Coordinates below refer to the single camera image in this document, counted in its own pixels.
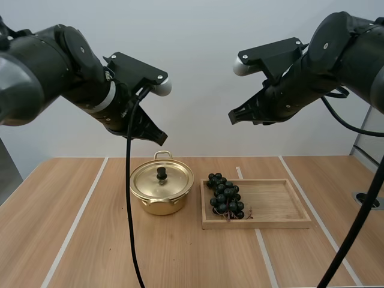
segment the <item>robotic arm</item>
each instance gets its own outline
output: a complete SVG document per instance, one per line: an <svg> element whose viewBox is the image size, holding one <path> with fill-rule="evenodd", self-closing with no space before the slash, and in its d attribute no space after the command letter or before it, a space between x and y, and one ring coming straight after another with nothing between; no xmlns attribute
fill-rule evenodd
<svg viewBox="0 0 384 288"><path fill-rule="evenodd" d="M0 124L27 124L62 95L111 133L126 137L138 91L165 96L172 87L165 71L125 54L104 59L106 67L73 27L14 32L0 18ZM167 135L141 107L135 116L132 138L162 145Z"/></svg>
<svg viewBox="0 0 384 288"><path fill-rule="evenodd" d="M372 22L333 13L309 45L290 38L244 50L233 70L239 76L263 71L267 80L261 91L229 113L232 124L284 122L324 95L347 97L341 86L384 113L384 18ZM331 93L334 89L341 94Z"/></svg>

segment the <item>pot lid knob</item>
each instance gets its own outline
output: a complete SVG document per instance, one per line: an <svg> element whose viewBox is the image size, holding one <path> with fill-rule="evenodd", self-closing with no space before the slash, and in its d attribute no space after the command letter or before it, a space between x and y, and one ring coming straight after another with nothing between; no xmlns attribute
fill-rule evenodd
<svg viewBox="0 0 384 288"><path fill-rule="evenodd" d="M157 169L157 179L159 180L165 180L167 179L168 175L166 173L166 168L165 167L159 167Z"/></svg>

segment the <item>wooden table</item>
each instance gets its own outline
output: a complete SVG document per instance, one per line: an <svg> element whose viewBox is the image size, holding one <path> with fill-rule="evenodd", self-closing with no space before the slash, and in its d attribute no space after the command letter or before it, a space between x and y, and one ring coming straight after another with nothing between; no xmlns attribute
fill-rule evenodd
<svg viewBox="0 0 384 288"><path fill-rule="evenodd" d="M148 160L134 158L131 166ZM195 174L186 207L160 217L131 201L147 288L315 286L359 209L351 193L366 191L373 177L350 156L180 160ZM0 287L138 287L124 167L123 158L54 158L38 166L0 206ZM199 181L211 172L289 179L312 227L202 230ZM384 211L371 212L331 282L361 283L384 284Z"/></svg>

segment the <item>bunch of grapes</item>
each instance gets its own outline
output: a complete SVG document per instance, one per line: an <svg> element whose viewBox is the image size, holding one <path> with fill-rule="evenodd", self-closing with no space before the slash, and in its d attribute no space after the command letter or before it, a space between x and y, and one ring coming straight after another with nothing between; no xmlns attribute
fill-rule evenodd
<svg viewBox="0 0 384 288"><path fill-rule="evenodd" d="M244 203L240 201L239 187L227 181L221 173L209 174L208 188L215 190L209 202L213 206L212 212L220 214L227 219L243 219Z"/></svg>

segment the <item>pot handle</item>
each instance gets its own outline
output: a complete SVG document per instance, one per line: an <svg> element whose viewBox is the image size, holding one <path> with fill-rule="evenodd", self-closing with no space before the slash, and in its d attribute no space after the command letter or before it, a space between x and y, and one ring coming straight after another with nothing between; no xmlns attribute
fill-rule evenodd
<svg viewBox="0 0 384 288"><path fill-rule="evenodd" d="M157 159L157 156L159 154L168 154L169 158L173 159L173 156L172 156L172 154L169 151L162 150L162 151L158 151L158 152L155 153L154 160Z"/></svg>
<svg viewBox="0 0 384 288"><path fill-rule="evenodd" d="M148 201L142 201L145 206L149 206L151 204L155 203L171 203L176 204L179 202L179 200L176 200L175 202L171 201L170 199L164 198L164 199L150 199Z"/></svg>

